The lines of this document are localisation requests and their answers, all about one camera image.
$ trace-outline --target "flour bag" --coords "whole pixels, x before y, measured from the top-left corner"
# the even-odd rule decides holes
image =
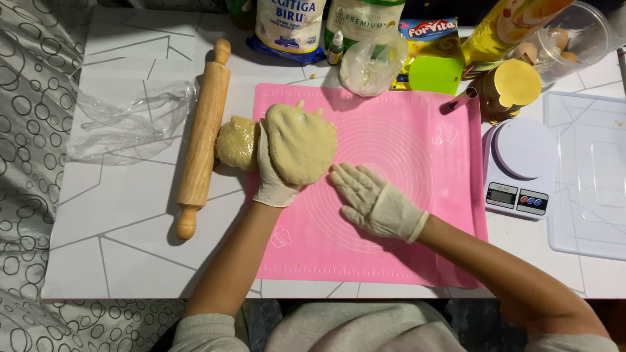
[[[245,43],[255,51],[310,64],[326,59],[319,47],[326,0],[259,0],[257,24]]]
[[[324,30],[326,47],[337,31],[344,35],[344,52],[396,27],[406,0],[332,0]]]

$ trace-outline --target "latex glove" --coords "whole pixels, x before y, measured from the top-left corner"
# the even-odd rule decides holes
[[[265,119],[259,121],[260,135],[257,160],[259,161],[259,174],[261,185],[253,200],[272,207],[287,207],[293,203],[301,186],[292,185],[283,180],[270,157],[268,148]]]
[[[341,213],[372,235],[414,242],[429,213],[417,208],[411,199],[367,167],[356,168],[343,162],[332,166],[331,180],[352,205]]]

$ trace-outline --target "patterned fabric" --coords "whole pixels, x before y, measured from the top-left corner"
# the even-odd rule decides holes
[[[213,0],[130,2],[139,8],[223,11]],[[183,300],[158,299],[39,302],[76,102],[70,81],[80,77],[95,4],[0,0],[3,351],[148,351],[185,307]]]

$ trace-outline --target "dough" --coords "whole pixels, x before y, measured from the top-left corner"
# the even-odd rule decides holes
[[[246,171],[259,169],[257,141],[259,124],[249,118],[233,116],[224,123],[215,140],[215,153],[221,162]]]
[[[274,104],[265,113],[270,156],[282,178],[295,185],[317,182],[337,150],[336,127],[320,118],[322,109],[311,114],[303,105]]]

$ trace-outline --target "person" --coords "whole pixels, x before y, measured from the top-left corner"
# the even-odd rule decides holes
[[[280,213],[299,191],[272,165],[263,124],[258,149],[259,190],[195,286],[171,352],[248,351],[235,337],[234,317]],[[356,226],[422,244],[482,282],[501,301],[501,314],[526,329],[527,352],[618,351],[591,307],[550,275],[417,208],[362,165],[333,165],[330,178],[350,204],[341,212]],[[420,300],[303,304],[278,324],[265,350],[465,351],[442,315]]]

